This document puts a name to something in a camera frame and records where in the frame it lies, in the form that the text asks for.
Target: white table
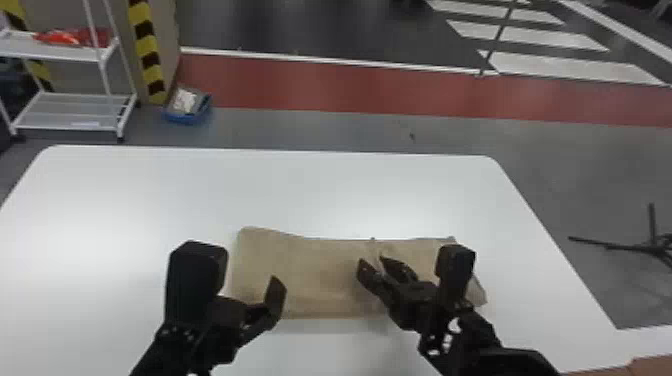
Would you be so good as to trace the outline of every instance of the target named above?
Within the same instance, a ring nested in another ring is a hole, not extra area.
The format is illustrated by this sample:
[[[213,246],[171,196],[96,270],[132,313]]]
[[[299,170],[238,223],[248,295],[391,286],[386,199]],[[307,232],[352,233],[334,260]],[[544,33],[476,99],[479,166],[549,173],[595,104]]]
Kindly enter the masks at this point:
[[[168,254],[243,226],[306,236],[455,235],[507,346],[560,371],[629,363],[615,330],[487,157],[59,146],[0,210],[0,374],[125,375],[162,321]],[[281,321],[219,375],[436,375],[381,317]]]

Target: gray floor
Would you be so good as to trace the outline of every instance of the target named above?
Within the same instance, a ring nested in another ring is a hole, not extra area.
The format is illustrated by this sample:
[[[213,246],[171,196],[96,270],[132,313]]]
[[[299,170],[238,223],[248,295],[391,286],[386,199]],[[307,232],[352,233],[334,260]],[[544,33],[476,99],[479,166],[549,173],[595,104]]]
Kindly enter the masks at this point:
[[[616,326],[672,323],[670,270],[647,256],[566,240],[580,235],[640,242],[650,201],[659,209],[661,230],[672,230],[672,129],[238,109],[217,109],[206,124],[185,127],[164,122],[156,108],[143,108],[132,116],[126,138],[132,145],[491,156]],[[114,138],[33,135],[0,157],[0,195],[4,198],[40,150],[73,139],[112,143]]]

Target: black tripod stand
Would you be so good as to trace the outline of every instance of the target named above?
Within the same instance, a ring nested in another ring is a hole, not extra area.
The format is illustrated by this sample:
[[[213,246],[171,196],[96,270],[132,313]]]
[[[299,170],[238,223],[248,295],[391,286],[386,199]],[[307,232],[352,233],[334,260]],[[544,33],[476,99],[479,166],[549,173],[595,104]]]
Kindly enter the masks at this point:
[[[579,243],[593,244],[604,247],[609,250],[621,250],[645,253],[659,259],[662,263],[672,269],[672,256],[668,251],[672,251],[672,234],[658,235],[656,225],[656,207],[651,203],[648,206],[649,211],[649,240],[644,243],[634,245],[624,245],[617,243],[603,242],[593,239],[579,238],[570,236],[569,240]]]

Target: white wire shelf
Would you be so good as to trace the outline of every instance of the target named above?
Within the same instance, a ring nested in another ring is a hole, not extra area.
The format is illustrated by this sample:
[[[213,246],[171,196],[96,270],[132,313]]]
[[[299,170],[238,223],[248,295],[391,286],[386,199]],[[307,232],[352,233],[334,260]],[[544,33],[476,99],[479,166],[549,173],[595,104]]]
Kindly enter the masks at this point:
[[[55,46],[33,39],[35,33],[0,30],[0,56],[51,61],[81,61],[97,63],[96,49],[92,47]],[[110,40],[109,46],[100,48],[100,61],[105,64],[119,46],[119,38]]]
[[[137,96],[38,92],[12,125],[17,129],[119,131]]]

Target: red object on shelf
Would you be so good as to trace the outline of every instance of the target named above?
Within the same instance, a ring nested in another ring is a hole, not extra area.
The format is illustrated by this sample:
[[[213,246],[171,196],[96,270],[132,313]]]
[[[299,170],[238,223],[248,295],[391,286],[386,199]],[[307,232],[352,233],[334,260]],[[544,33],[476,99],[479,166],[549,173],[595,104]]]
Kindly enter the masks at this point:
[[[91,31],[88,27],[74,30],[75,38],[79,40],[82,46],[94,47],[93,38],[91,38]],[[98,46],[106,48],[110,45],[110,31],[103,28],[96,28],[96,36],[98,37]]]
[[[47,44],[58,44],[65,46],[79,46],[79,40],[72,34],[65,30],[51,30],[46,33],[37,33],[33,36],[34,39]]]
[[[96,37],[98,38],[98,46],[100,48],[106,48],[110,45],[109,30],[96,28]],[[44,33],[37,33],[33,38],[47,44],[73,47],[94,47],[91,31],[88,27],[67,30],[50,30]]]

